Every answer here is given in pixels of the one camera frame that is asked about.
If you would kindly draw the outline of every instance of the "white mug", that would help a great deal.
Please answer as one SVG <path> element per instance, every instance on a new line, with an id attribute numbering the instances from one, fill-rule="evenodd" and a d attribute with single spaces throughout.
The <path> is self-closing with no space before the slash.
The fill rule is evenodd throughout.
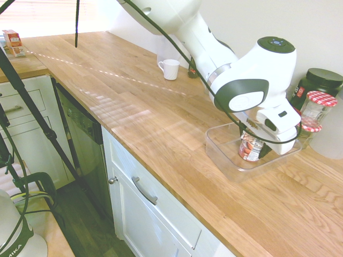
<path id="1" fill-rule="evenodd" d="M 180 62 L 173 59 L 167 59 L 163 62 L 159 62 L 159 68 L 163 71 L 165 79 L 168 80 L 176 79 L 179 65 Z"/>

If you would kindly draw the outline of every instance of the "black container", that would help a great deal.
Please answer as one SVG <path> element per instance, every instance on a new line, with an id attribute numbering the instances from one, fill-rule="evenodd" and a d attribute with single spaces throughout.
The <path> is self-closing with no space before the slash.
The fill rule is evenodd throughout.
<path id="1" fill-rule="evenodd" d="M 318 68 L 310 68 L 293 93 L 290 104 L 298 111 L 303 106 L 309 91 L 321 91 L 335 96 L 341 89 L 343 76 Z"/>

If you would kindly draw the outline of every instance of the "stainless steel dishwasher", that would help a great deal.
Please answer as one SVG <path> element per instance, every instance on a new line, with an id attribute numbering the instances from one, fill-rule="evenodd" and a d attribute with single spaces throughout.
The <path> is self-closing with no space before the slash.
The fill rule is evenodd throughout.
<path id="1" fill-rule="evenodd" d="M 93 205 L 99 206 L 113 220 L 101 125 L 61 85 L 56 87 L 65 116 L 64 123 L 68 125 L 65 128 L 72 139 L 70 146 L 75 169 L 94 193 L 97 203 Z"/>

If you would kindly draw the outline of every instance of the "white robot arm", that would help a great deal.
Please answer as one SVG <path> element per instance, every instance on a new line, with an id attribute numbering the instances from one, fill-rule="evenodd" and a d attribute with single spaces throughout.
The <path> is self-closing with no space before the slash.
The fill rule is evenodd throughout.
<path id="1" fill-rule="evenodd" d="M 160 34 L 125 0 L 125 10 L 154 34 Z M 296 50 L 277 37 L 259 39 L 241 59 L 220 43 L 199 13 L 201 0 L 131 0 L 167 34 L 174 34 L 194 58 L 214 105 L 232 112 L 257 136 L 283 142 L 296 137 L 300 116 L 286 99 L 296 62 Z M 294 141 L 267 144 L 278 154 Z"/>

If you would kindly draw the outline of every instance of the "cabinet door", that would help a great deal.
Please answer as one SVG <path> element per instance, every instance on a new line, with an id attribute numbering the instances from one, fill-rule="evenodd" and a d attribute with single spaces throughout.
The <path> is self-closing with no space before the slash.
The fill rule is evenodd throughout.
<path id="1" fill-rule="evenodd" d="M 116 199 L 112 198 L 112 203 L 117 203 L 113 208 L 120 210 L 117 209 L 115 213 L 116 230 L 122 228 L 122 236 L 134 254 L 139 257 L 191 257 L 191 254 L 151 212 L 143 201 L 143 196 L 126 181 L 127 178 L 115 168 L 109 173 L 118 178 L 118 181 L 111 185 L 116 188 L 116 193 L 111 196 L 117 196 Z"/>
<path id="2" fill-rule="evenodd" d="M 45 120 L 49 124 L 49 118 L 45 117 Z M 12 126 L 8 130 L 31 173 L 46 172 L 53 179 L 56 188 L 68 183 L 63 162 L 37 121 Z M 4 131 L 0 132 L 9 151 L 12 152 L 12 146 Z"/>

